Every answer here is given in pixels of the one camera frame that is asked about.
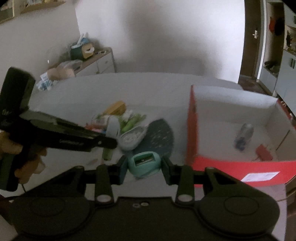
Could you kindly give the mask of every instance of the wall shelf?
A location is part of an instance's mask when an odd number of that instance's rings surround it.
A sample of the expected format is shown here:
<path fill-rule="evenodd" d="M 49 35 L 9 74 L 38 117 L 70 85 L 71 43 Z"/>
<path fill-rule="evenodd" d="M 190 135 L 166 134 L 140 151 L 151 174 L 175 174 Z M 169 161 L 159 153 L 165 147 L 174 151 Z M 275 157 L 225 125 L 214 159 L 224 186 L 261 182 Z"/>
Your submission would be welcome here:
<path fill-rule="evenodd" d="M 20 13 L 23 14 L 26 12 L 36 11 L 36 10 L 40 10 L 40 9 L 58 7 L 64 3 L 66 3 L 66 2 L 57 1 L 57 2 L 47 2 L 47 3 L 38 3 L 35 5 L 29 5 L 29 6 L 25 7 L 24 9 L 22 9 Z"/>

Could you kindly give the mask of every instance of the white wall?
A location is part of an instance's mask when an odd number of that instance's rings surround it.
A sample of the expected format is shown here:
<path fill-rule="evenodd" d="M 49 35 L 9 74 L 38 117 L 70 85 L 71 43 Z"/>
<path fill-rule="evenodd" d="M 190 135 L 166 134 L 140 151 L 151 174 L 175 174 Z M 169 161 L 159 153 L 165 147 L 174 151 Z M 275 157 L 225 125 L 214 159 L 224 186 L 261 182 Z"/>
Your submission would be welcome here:
<path fill-rule="evenodd" d="M 75 9 L 79 31 L 112 47 L 119 72 L 238 82 L 244 0 L 77 0 Z"/>
<path fill-rule="evenodd" d="M 75 8 L 71 2 L 22 14 L 0 24 L 0 87 L 11 66 L 29 71 L 40 80 L 40 74 L 48 67 L 48 50 L 55 46 L 54 53 L 62 53 L 78 38 Z"/>

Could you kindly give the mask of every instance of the box flap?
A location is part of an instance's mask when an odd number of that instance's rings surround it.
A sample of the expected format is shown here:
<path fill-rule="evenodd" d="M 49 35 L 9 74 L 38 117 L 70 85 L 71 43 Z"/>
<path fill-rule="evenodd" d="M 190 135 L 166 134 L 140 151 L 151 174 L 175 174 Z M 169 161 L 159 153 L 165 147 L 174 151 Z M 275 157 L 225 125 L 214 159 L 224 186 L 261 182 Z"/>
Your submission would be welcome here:
<path fill-rule="evenodd" d="M 238 180 L 246 180 L 253 187 L 279 185 L 289 182 L 296 175 L 296 161 L 229 162 L 198 156 L 192 168 L 204 171 L 215 167 Z"/>

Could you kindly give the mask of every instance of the table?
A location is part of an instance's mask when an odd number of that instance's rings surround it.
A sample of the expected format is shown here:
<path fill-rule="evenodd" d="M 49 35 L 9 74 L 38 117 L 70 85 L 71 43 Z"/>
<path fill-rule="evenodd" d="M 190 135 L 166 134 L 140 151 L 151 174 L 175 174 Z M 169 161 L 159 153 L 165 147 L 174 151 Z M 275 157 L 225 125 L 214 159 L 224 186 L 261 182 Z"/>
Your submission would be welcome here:
<path fill-rule="evenodd" d="M 241 89 L 234 82 L 186 74 L 101 74 L 63 80 L 52 90 L 39 92 L 33 96 L 30 100 L 30 108 L 84 126 L 93 115 L 104 111 L 110 104 L 123 100 L 129 109 L 146 113 L 146 122 L 164 118 L 169 123 L 174 131 L 174 150 L 171 161 L 174 164 L 184 164 L 187 108 L 192 84 Z M 76 165 L 83 165 L 86 170 L 95 169 L 101 164 L 101 156 L 100 148 L 95 148 L 91 153 L 48 149 L 48 155 L 43 158 L 46 169 L 40 175 L 33 175 L 25 184 L 25 188 L 30 190 Z M 120 156 L 119 150 L 114 151 L 109 164 L 116 163 Z M 166 185 L 161 172 L 139 181 L 134 181 L 128 172 L 124 184 L 114 185 L 112 188 L 115 198 L 118 196 L 171 196 L 174 198 L 177 190 L 175 186 Z M 19 188 L 14 193 L 4 191 L 0 193 L 3 196 L 12 196 L 21 194 L 22 190 Z M 94 185 L 87 185 L 86 197 L 94 199 Z M 196 200 L 202 197 L 202 190 L 196 189 Z M 281 213 L 285 221 L 286 210 L 282 209 Z M 276 236 L 284 240 L 284 234 Z"/>

